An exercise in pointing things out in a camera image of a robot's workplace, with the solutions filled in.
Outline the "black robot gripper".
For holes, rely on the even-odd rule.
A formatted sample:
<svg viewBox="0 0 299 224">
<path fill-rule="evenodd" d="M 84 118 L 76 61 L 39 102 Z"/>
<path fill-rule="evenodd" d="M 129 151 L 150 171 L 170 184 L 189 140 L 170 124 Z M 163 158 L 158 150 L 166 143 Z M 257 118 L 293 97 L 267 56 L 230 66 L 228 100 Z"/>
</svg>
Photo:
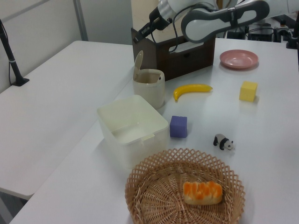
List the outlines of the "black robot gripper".
<svg viewBox="0 0 299 224">
<path fill-rule="evenodd" d="M 148 35 L 152 34 L 154 30 L 164 30 L 171 23 L 171 18 L 164 19 L 160 14 L 158 7 L 156 7 L 149 14 L 149 22 L 145 24 L 133 38 L 134 43 L 139 43 Z"/>
</svg>

